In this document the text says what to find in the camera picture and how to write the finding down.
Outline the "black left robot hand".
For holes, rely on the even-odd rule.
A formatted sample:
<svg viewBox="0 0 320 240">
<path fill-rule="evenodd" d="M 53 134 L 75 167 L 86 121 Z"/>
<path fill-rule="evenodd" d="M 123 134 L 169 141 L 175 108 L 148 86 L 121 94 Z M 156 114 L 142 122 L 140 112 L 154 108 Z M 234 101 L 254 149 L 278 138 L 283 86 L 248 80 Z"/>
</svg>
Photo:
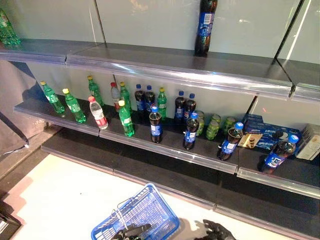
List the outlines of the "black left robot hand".
<svg viewBox="0 0 320 240">
<path fill-rule="evenodd" d="M 142 233 L 151 228 L 151 224 L 136 226 L 134 224 L 128 226 L 128 229 L 119 230 L 111 239 L 112 240 L 141 240 Z"/>
</svg>

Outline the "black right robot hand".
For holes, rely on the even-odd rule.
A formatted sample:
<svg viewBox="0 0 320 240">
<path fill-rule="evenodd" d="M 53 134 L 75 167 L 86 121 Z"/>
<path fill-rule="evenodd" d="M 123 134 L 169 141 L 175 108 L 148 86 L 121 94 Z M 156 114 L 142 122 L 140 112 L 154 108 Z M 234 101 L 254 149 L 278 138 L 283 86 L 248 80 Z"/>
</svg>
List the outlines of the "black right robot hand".
<svg viewBox="0 0 320 240">
<path fill-rule="evenodd" d="M 204 219 L 204 226 L 207 228 L 204 240 L 236 240 L 232 233 L 219 223 Z"/>
</svg>

